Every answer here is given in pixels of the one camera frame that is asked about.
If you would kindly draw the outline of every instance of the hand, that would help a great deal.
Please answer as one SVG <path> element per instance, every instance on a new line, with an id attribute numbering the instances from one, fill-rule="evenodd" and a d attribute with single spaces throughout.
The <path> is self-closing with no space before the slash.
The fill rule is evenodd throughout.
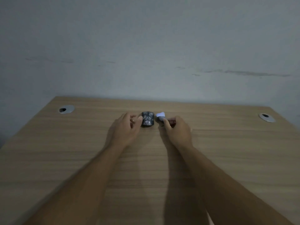
<path id="1" fill-rule="evenodd" d="M 136 115 L 126 113 L 117 119 L 110 145 L 117 145 L 124 148 L 129 146 L 136 139 L 143 117 L 135 117 Z"/>
<path id="2" fill-rule="evenodd" d="M 191 129 L 181 117 L 176 116 L 168 120 L 164 119 L 163 122 L 171 143 L 177 149 L 193 146 Z"/>

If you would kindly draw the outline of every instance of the person's right arm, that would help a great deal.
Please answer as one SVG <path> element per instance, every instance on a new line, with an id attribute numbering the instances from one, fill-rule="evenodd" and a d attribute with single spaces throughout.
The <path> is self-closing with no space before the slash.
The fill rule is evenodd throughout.
<path id="1" fill-rule="evenodd" d="M 215 225 L 292 224 L 227 175 L 192 145 L 190 127 L 176 116 L 164 120 L 170 141 L 189 167 Z"/>

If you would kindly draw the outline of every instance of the forearm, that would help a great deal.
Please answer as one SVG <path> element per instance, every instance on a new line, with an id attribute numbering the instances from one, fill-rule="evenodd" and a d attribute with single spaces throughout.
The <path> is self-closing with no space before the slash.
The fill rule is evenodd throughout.
<path id="1" fill-rule="evenodd" d="M 87 224 L 99 211 L 109 175 L 123 149 L 104 149 L 25 224 Z"/>
<path id="2" fill-rule="evenodd" d="M 215 225 L 292 224 L 194 147 L 178 149 Z"/>

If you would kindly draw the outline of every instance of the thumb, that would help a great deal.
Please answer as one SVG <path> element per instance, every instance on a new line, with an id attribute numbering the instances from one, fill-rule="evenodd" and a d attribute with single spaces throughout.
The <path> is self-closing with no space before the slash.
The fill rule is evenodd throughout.
<path id="1" fill-rule="evenodd" d="M 163 119 L 163 123 L 164 123 L 165 128 L 166 128 L 167 131 L 169 131 L 169 130 L 172 129 L 172 127 L 171 127 L 171 125 L 170 125 L 170 123 L 169 123 L 169 121 L 167 119 L 164 118 Z"/>
<path id="2" fill-rule="evenodd" d="M 137 120 L 135 121 L 135 124 L 132 129 L 134 131 L 139 131 L 140 127 L 142 125 L 142 122 L 143 122 L 143 117 L 142 116 L 138 117 Z"/>

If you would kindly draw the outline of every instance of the wooden desk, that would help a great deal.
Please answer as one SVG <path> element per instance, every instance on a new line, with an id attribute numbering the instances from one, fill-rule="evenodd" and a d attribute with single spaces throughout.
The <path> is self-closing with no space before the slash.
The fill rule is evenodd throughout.
<path id="1" fill-rule="evenodd" d="M 75 111 L 57 112 L 67 104 Z M 300 137 L 271 108 L 72 97 L 54 98 L 0 150 L 0 224 L 22 222 L 103 147 L 110 125 L 127 111 L 180 115 L 193 128 L 194 146 L 300 224 Z M 259 113 L 276 122 L 263 121 Z M 100 222 L 199 224 L 207 218 L 194 187 L 181 156 L 155 123 L 142 128 L 119 159 Z"/>

